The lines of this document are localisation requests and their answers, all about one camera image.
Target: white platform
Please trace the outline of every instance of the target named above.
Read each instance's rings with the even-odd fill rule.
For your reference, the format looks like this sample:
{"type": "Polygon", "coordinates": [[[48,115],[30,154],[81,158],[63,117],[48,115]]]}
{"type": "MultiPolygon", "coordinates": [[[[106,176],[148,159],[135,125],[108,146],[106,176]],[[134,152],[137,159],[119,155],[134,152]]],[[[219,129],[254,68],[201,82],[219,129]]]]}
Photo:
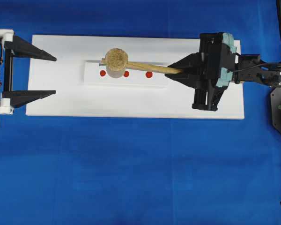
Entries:
{"type": "MultiPolygon", "coordinates": [[[[114,47],[130,61],[169,65],[199,50],[197,39],[34,35],[32,44],[58,60],[30,61],[28,90],[56,94],[27,104],[27,115],[243,119],[243,86],[231,83],[216,112],[192,109],[194,89],[153,74],[130,70],[129,77],[101,77],[99,61],[114,47]]],[[[240,42],[235,41],[240,53],[240,42]]]]}

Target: wooden mallet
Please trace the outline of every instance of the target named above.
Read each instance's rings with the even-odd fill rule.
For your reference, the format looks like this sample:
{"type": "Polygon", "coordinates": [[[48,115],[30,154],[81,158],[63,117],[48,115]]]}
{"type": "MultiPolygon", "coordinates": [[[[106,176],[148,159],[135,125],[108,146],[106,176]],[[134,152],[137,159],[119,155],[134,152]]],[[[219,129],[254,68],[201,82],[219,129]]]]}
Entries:
{"type": "Polygon", "coordinates": [[[106,66],[108,75],[113,78],[120,78],[123,76],[126,68],[161,74],[179,74],[183,72],[182,69],[161,67],[139,62],[129,62],[127,53],[119,48],[110,49],[106,53],[105,58],[101,60],[100,65],[106,66]]]}

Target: blue cloth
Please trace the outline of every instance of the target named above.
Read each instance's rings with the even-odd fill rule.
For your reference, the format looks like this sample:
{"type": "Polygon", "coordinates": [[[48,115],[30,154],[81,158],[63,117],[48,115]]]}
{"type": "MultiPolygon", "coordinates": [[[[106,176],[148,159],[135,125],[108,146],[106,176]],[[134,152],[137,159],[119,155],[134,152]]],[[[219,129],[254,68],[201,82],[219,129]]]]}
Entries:
{"type": "MultiPolygon", "coordinates": [[[[0,0],[0,28],[28,41],[224,31],[242,53],[281,61],[275,0],[0,0]]],[[[15,59],[14,90],[28,76],[15,59]]],[[[244,120],[2,116],[0,225],[281,225],[269,92],[244,84],[244,120]]]]}

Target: white block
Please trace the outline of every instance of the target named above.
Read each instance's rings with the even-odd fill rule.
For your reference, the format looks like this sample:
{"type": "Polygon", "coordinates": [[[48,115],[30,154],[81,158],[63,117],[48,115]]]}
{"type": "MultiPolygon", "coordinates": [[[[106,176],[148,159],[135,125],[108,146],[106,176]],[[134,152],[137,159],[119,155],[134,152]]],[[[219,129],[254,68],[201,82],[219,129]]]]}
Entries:
{"type": "MultiPolygon", "coordinates": [[[[199,50],[198,39],[34,35],[32,44],[57,58],[30,60],[29,90],[56,94],[27,104],[27,115],[243,119],[241,84],[231,83],[216,112],[192,109],[194,89],[154,73],[129,70],[127,78],[101,77],[99,61],[111,48],[130,61],[167,66],[199,50]]],[[[240,53],[240,42],[235,41],[240,53]]]]}

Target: cable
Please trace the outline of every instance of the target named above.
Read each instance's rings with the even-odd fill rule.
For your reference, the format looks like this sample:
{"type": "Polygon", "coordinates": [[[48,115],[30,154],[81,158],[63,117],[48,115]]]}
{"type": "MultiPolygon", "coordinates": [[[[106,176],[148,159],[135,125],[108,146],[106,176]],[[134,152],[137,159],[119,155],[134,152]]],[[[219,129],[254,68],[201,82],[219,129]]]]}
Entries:
{"type": "Polygon", "coordinates": [[[278,66],[281,66],[281,63],[261,63],[261,64],[257,64],[255,66],[251,66],[251,67],[246,67],[246,68],[242,68],[242,69],[237,69],[237,70],[229,70],[228,72],[241,72],[241,71],[244,71],[244,70],[248,70],[248,69],[252,69],[252,68],[255,68],[255,67],[261,67],[261,66],[266,66],[266,65],[278,65],[278,66]]]}

